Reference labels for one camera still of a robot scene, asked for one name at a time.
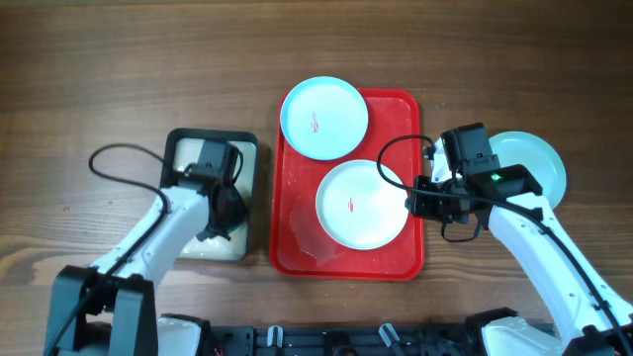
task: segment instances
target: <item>white plate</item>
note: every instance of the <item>white plate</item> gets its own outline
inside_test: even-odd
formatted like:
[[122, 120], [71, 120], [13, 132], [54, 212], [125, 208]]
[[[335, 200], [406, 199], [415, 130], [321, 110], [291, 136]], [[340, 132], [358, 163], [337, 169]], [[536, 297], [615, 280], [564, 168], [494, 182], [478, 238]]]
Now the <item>white plate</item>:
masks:
[[499, 133], [490, 139], [501, 167], [522, 164], [543, 188], [543, 195], [556, 208], [567, 188], [567, 173], [556, 150], [531, 133]]
[[351, 152], [365, 136], [367, 105], [358, 90], [332, 77], [301, 82], [281, 107], [281, 131], [300, 154], [318, 160]]
[[[402, 183], [383, 165], [387, 177]], [[316, 191], [316, 215], [336, 242], [367, 250], [391, 242], [407, 222], [407, 192], [387, 183], [376, 162], [352, 160], [334, 167]]]

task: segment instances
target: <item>wooden table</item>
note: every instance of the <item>wooden table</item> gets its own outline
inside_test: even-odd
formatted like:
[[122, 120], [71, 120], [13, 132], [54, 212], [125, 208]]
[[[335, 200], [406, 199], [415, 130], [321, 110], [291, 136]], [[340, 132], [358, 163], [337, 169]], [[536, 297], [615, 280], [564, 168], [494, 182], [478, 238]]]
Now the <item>wooden table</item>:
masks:
[[[42, 350], [50, 283], [86, 265], [142, 216], [150, 194], [104, 181], [89, 154], [113, 141], [161, 152], [174, 128], [250, 131], [262, 144], [252, 254], [178, 262], [158, 312], [212, 324], [400, 324], [507, 306], [550, 320], [512, 256], [485, 233], [448, 244], [427, 222], [408, 283], [302, 280], [267, 258], [280, 98], [332, 75], [396, 87], [423, 131], [483, 122], [537, 134], [560, 153], [557, 215], [588, 259], [633, 299], [633, 3], [570, 1], [207, 1], [200, 5], [0, 11], [0, 355]], [[104, 170], [156, 184], [138, 153]], [[471, 233], [471, 226], [455, 230]]]

